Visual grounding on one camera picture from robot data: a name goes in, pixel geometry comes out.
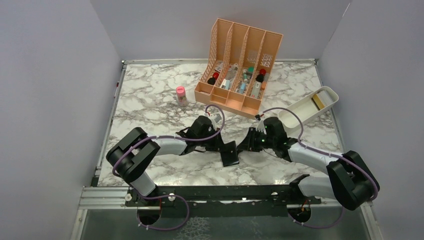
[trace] table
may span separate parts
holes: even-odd
[[[194,88],[206,69],[206,63],[129,64],[113,116],[106,153],[135,127],[150,136],[172,135],[191,126],[203,115],[205,106],[195,101]],[[184,86],[189,106],[178,107],[175,89]],[[270,74],[260,111],[271,107],[287,107],[321,87],[313,62],[276,62]],[[225,143],[239,144],[253,119],[224,111],[225,126],[221,132]],[[266,117],[275,116],[278,111]],[[294,132],[290,137],[297,137]],[[341,151],[332,114],[328,111],[306,124],[302,140],[328,151]],[[217,185],[283,185],[301,174],[323,176],[322,172],[301,163],[276,158],[272,150],[242,152],[240,164],[223,167],[217,152],[192,152],[184,156],[164,155],[153,159],[146,172],[159,186]],[[112,175],[112,166],[103,159],[99,187],[127,184]]]

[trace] metal frame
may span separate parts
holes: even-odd
[[[100,169],[102,166],[103,157],[105,154],[109,134],[111,131],[111,126],[113,122],[113,117],[118,104],[119,95],[121,93],[122,83],[124,81],[125,72],[128,64],[200,64],[207,63],[207,59],[157,59],[157,60],[126,60],[122,61],[123,67],[121,76],[119,78],[119,86],[116,93],[115,100],[113,102],[113,107],[109,116],[108,125],[106,132],[103,138],[103,143],[101,147],[101,152],[98,158],[97,167],[95,175],[100,174]],[[315,65],[315,70],[321,85],[323,85],[322,79],[318,72],[317,59],[276,59],[275,62],[293,62],[293,63],[311,63]],[[335,118],[335,114],[331,109],[331,117],[334,122],[334,127],[336,130],[337,138],[340,142],[342,150],[345,149],[345,144],[343,142],[342,134],[339,129],[338,121]],[[75,223],[71,233],[71,240],[79,240],[83,234],[84,224],[87,217],[88,210],[159,210],[157,206],[143,206],[143,207],[128,207],[125,206],[125,195],[127,194],[128,187],[84,187],[82,189],[81,198],[78,205],[78,210],[76,214]],[[312,204],[312,208],[322,208],[322,207],[339,207],[341,206],[338,201],[334,199],[321,199],[321,204]],[[364,217],[364,222],[367,226],[369,235],[373,240],[382,240],[382,234],[378,226],[377,220],[373,213],[372,202],[366,202],[361,206],[361,211]],[[298,208],[298,204],[288,204],[287,208]]]

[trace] pink cap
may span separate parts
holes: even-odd
[[[177,96],[184,96],[186,95],[186,90],[184,89],[183,86],[179,86],[176,88],[176,95]]]

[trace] black wire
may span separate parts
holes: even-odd
[[[274,158],[278,158],[278,159],[279,159],[279,157],[278,157],[278,156],[273,155],[273,154],[271,154],[271,153],[269,153],[269,152],[265,151],[265,149],[264,149],[263,151],[264,151],[265,153],[267,153],[267,154],[269,154],[269,155],[273,156]]]

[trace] back wall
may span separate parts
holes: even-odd
[[[217,18],[284,34],[279,59],[319,58],[350,0],[91,0],[124,60],[208,58]]]

